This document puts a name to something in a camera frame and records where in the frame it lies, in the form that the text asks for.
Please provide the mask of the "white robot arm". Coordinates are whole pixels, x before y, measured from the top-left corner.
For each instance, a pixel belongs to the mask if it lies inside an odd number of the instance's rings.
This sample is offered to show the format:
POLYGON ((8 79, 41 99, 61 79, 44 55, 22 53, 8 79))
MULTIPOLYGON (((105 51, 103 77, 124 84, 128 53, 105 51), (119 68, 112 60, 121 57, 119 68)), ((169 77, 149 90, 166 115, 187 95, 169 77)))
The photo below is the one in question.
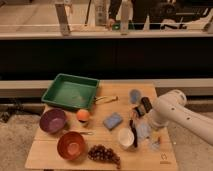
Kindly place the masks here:
POLYGON ((154 130, 160 130, 173 121, 213 146, 213 119, 187 109, 186 103, 186 95, 180 90, 157 97, 148 114, 149 125, 154 130))

